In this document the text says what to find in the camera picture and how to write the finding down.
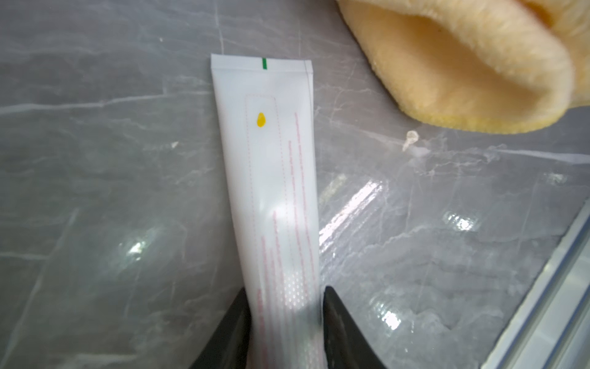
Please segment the pink cap toothpaste tube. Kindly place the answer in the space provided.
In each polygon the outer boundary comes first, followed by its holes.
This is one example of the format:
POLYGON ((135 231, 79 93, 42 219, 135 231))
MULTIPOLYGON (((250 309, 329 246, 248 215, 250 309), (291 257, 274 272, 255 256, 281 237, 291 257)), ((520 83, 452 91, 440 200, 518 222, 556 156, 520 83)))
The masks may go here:
POLYGON ((210 57, 255 368, 323 368, 309 60, 210 57))

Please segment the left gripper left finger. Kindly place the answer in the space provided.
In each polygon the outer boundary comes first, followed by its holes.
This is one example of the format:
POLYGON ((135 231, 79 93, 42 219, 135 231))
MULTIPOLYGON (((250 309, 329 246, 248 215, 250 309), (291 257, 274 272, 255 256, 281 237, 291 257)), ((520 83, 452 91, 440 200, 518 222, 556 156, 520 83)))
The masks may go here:
POLYGON ((251 313, 244 288, 239 290, 213 335, 190 369, 245 369, 251 313))

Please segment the yellow microfibre cloth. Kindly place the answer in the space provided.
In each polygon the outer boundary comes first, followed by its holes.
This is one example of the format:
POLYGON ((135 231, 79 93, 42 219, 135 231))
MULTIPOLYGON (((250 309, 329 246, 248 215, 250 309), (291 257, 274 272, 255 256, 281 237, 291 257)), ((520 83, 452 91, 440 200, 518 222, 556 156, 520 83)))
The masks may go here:
POLYGON ((519 134, 589 103, 587 1, 341 1, 371 68, 411 118, 519 134))

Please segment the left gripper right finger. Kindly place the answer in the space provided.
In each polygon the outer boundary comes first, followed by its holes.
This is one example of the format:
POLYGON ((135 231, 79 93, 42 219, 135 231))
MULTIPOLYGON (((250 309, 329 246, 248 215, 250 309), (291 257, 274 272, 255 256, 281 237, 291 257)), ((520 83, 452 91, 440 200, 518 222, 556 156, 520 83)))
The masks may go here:
POLYGON ((386 369, 356 325, 335 289, 323 299, 324 350, 329 369, 386 369))

